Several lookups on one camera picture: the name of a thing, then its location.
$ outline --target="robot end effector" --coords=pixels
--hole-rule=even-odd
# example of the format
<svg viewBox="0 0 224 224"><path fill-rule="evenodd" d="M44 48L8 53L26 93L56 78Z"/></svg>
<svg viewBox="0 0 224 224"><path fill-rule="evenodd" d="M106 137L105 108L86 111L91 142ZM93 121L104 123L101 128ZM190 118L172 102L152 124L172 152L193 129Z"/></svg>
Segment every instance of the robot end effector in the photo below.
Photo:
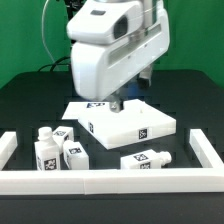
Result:
<svg viewBox="0 0 224 224"><path fill-rule="evenodd" d="M169 46L163 0L87 0L67 25L77 93L104 100L145 74Z"/></svg>

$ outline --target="white box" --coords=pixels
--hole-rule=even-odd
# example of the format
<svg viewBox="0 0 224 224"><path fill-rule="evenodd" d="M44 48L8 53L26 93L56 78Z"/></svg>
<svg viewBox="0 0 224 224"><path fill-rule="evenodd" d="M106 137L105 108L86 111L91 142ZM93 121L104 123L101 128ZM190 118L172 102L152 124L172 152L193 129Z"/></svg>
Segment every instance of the white box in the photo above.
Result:
<svg viewBox="0 0 224 224"><path fill-rule="evenodd" d="M53 132L53 138L60 147L60 154L63 152L63 144L66 140L74 141L74 132L72 127L59 126Z"/></svg>
<svg viewBox="0 0 224 224"><path fill-rule="evenodd" d="M89 156L79 142L65 141L63 151L65 163L70 170L89 169Z"/></svg>

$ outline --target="green wall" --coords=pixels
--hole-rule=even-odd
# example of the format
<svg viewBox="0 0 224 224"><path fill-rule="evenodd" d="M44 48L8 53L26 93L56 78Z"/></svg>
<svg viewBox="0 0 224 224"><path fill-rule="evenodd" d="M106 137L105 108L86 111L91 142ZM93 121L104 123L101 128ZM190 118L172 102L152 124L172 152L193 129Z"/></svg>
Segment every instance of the green wall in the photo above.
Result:
<svg viewBox="0 0 224 224"><path fill-rule="evenodd" d="M169 51L156 69L197 69L224 87L224 0L164 0L170 19ZM51 63L41 40L45 0L0 1L0 88L15 75ZM68 56L70 41L63 0L51 0L46 41L56 59Z"/></svg>

